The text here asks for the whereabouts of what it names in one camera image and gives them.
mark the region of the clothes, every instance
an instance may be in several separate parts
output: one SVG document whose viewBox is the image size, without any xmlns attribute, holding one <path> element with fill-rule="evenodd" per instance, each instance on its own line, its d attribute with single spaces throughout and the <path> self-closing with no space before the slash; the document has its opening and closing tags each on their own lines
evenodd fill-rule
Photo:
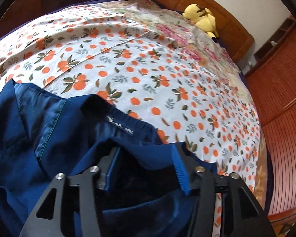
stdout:
<svg viewBox="0 0 296 237">
<path fill-rule="evenodd" d="M 180 190 L 173 145 L 162 145 L 153 126 L 97 95 L 62 99 L 10 80 L 0 93 L 0 221 L 9 235 L 19 235 L 57 173 L 81 173 L 116 144 L 131 155 L 117 191 L 122 204 L 112 196 L 104 204 L 107 228 L 114 236 L 175 236 L 195 197 Z M 198 163 L 216 171 L 215 163 Z"/>
</svg>

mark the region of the yellow plush toy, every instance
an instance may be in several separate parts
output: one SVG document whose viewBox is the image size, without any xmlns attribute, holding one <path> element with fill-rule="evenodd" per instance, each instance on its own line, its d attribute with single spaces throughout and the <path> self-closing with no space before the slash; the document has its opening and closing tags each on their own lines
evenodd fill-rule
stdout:
<svg viewBox="0 0 296 237">
<path fill-rule="evenodd" d="M 182 15 L 194 22 L 199 29 L 206 32 L 211 38 L 218 38 L 216 19 L 209 9 L 199 7 L 197 4 L 190 4 Z"/>
</svg>

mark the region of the bed sheet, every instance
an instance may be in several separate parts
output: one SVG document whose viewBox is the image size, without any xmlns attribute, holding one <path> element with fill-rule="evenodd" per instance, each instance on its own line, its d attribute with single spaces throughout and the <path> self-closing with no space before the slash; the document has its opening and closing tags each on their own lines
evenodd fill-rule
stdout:
<svg viewBox="0 0 296 237">
<path fill-rule="evenodd" d="M 0 91 L 13 78 L 63 98 L 96 93 L 152 124 L 164 143 L 185 141 L 219 174 L 238 172 L 254 191 L 264 139 L 238 74 L 225 49 L 150 0 L 71 6 L 0 41 Z M 214 220 L 218 236 L 219 194 Z"/>
</svg>

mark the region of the bed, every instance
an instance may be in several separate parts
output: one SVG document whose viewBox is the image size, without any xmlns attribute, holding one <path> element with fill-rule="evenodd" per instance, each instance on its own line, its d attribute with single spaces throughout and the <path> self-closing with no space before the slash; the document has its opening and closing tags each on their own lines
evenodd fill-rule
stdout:
<svg viewBox="0 0 296 237">
<path fill-rule="evenodd" d="M 213 0 L 83 3 L 39 17 L 0 40 L 0 91 L 11 79 L 63 98 L 97 94 L 157 128 L 164 143 L 185 141 L 218 174 L 238 172 L 261 206 L 266 146 L 237 62 L 253 37 Z M 226 50 L 176 11 L 209 8 Z M 213 235 L 219 235 L 220 195 Z"/>
</svg>

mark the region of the wooden floor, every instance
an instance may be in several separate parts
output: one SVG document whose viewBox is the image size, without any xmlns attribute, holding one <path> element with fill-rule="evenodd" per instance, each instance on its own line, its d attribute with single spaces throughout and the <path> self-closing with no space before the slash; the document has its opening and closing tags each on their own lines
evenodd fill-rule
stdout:
<svg viewBox="0 0 296 237">
<path fill-rule="evenodd" d="M 296 29 L 247 81 L 272 157 L 270 215 L 278 220 L 296 214 Z"/>
</svg>

